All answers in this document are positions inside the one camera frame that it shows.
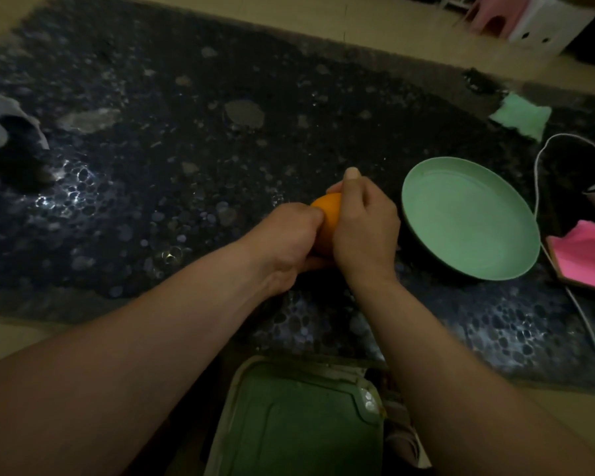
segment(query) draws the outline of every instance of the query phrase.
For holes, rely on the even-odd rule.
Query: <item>person's left hand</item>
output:
[[[262,270],[268,272],[270,295],[288,291],[301,272],[334,265],[309,255],[322,222],[321,209],[282,204],[241,239],[250,253],[259,258]]]

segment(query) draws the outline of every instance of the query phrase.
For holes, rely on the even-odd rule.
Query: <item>green cloth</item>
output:
[[[502,106],[489,119],[541,142],[551,112],[550,106],[534,105],[517,93],[510,92],[502,101]]]

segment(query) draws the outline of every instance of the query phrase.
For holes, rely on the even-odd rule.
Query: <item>black marble surface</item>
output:
[[[595,98],[522,91],[554,107],[547,135],[595,140]],[[469,92],[460,70],[163,7],[50,1],[3,39],[0,93],[39,118],[51,147],[42,150],[18,120],[1,120],[11,133],[0,159],[7,317],[97,317],[238,239],[279,203],[312,201],[350,165],[399,201],[415,164],[462,157],[533,200],[539,145],[487,122],[499,99]],[[5,168],[22,167],[10,159],[16,147],[55,181],[37,193],[32,170]],[[543,232],[595,219],[579,195],[595,177],[591,150],[551,144]],[[595,388],[595,351],[544,258],[519,279],[482,282],[442,266],[403,227],[397,273],[500,372]],[[595,325],[595,295],[580,302]],[[335,271],[301,277],[236,338],[262,350],[382,360]]]

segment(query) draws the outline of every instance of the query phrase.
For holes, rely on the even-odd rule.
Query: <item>person's left arm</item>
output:
[[[0,476],[118,475],[240,324],[318,268],[285,204],[125,307],[0,361]]]

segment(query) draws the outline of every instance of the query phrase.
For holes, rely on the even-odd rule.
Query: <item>orange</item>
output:
[[[319,254],[333,257],[333,234],[339,221],[341,193],[328,193],[311,204],[324,211],[324,223],[317,232],[313,248]]]

